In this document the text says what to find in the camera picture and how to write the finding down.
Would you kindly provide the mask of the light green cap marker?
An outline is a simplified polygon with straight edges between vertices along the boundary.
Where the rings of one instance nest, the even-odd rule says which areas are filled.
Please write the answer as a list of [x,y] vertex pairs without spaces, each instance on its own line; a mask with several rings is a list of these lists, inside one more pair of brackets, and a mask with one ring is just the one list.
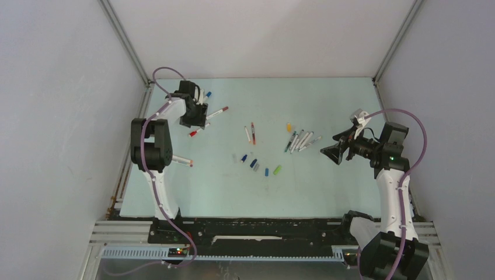
[[322,139],[322,136],[318,136],[317,138],[313,139],[312,141],[308,142],[307,144],[305,144],[304,146],[302,146],[298,151],[301,152],[303,151],[304,149],[312,146],[313,144],[317,143],[320,139]]

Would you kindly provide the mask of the red cap white marker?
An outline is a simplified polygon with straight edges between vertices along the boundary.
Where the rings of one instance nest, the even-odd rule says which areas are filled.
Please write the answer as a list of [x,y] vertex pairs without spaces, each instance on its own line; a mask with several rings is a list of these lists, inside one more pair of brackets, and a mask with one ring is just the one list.
[[189,133],[189,137],[192,138],[192,137],[196,136],[199,132],[204,131],[209,126],[210,126],[210,123],[208,122],[208,123],[205,124],[204,127],[200,127],[198,129],[192,131],[191,133]]

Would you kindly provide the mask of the orange cap marker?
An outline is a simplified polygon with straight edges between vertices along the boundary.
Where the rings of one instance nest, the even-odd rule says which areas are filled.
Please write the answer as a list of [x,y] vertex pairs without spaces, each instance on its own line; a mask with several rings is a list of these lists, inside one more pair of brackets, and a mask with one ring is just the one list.
[[172,161],[173,162],[176,162],[176,163],[179,163],[181,165],[186,165],[186,166],[190,166],[190,167],[193,166],[193,161],[192,160],[185,159],[183,157],[179,157],[179,156],[176,156],[176,155],[173,155],[172,156]]

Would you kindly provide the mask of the dark red cap marker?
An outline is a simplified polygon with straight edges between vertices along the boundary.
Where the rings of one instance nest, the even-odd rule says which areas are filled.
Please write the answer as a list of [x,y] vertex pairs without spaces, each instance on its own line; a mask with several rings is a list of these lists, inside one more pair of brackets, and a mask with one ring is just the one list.
[[229,109],[229,107],[228,107],[228,106],[226,106],[226,107],[224,107],[224,108],[222,108],[222,109],[219,109],[219,110],[217,110],[217,111],[215,111],[215,112],[213,112],[213,113],[209,114],[208,116],[206,116],[206,120],[210,120],[210,119],[212,119],[213,117],[215,117],[215,116],[217,116],[217,115],[219,115],[219,114],[221,114],[221,113],[223,113],[223,112],[227,111],[228,109]]

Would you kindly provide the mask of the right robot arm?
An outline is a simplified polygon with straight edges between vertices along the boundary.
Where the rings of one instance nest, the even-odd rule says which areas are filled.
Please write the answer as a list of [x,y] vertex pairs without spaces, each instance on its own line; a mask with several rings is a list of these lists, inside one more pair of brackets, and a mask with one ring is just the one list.
[[386,122],[378,139],[366,138],[356,125],[333,137],[336,143],[321,154],[339,165],[361,156],[374,170],[381,202],[381,226],[364,214],[341,225],[339,235],[358,243],[358,266],[371,279],[417,279],[429,257],[428,245],[419,241],[410,210],[409,160],[402,157],[408,127]]

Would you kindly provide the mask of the white marker dark blue cap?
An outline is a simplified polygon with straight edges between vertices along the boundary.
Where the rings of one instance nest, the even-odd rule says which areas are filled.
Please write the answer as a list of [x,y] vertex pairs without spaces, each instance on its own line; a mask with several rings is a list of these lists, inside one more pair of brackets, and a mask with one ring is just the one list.
[[293,142],[291,143],[290,149],[289,149],[290,153],[293,153],[293,151],[296,147],[296,144],[298,142],[298,138],[299,138],[299,134],[296,134]]

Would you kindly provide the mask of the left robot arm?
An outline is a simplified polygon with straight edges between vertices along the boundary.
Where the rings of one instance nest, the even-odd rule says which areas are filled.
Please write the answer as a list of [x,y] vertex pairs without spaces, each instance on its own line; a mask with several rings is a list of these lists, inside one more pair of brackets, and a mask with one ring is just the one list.
[[208,104],[204,90],[196,83],[181,80],[179,88],[168,93],[165,104],[148,118],[131,122],[130,156],[143,172],[154,197],[155,217],[175,219],[179,206],[170,193],[167,167],[173,161],[170,125],[178,122],[191,128],[205,128]]

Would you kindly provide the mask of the red gel pen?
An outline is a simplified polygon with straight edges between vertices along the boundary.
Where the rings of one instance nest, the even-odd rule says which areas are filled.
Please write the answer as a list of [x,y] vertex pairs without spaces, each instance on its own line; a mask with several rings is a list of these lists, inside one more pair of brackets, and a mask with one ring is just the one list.
[[251,132],[252,132],[252,143],[253,145],[256,144],[256,134],[255,134],[255,126],[254,123],[251,122]]

